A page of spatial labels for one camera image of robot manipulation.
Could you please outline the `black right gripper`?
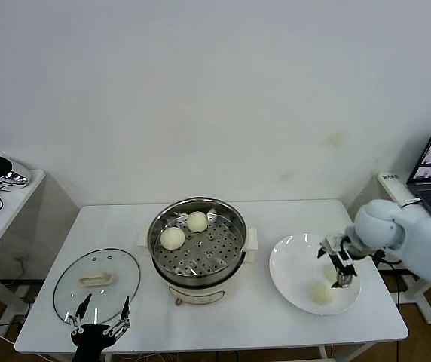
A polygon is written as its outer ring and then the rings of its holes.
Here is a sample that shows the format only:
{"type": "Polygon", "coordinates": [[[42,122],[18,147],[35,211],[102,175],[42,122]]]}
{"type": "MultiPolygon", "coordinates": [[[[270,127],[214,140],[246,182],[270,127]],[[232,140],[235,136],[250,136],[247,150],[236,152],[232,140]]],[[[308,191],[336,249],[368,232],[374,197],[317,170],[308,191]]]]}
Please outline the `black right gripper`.
{"type": "Polygon", "coordinates": [[[357,234],[339,234],[337,237],[327,236],[320,243],[316,257],[319,259],[325,254],[330,256],[337,272],[332,288],[346,288],[350,286],[355,275],[353,260],[366,258],[367,248],[357,234]]]}

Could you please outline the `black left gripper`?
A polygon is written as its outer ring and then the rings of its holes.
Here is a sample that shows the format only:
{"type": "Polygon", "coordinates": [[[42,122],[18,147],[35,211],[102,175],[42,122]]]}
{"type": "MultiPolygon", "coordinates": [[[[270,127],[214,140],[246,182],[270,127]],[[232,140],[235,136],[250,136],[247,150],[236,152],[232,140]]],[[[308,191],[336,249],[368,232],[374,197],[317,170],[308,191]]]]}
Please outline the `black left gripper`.
{"type": "Polygon", "coordinates": [[[130,297],[127,296],[118,321],[112,325],[83,324],[82,320],[87,312],[92,294],[80,303],[75,315],[69,315],[69,324],[72,327],[71,340],[76,347],[73,362],[97,362],[104,349],[116,343],[116,336],[122,336],[130,328],[130,297]]]}

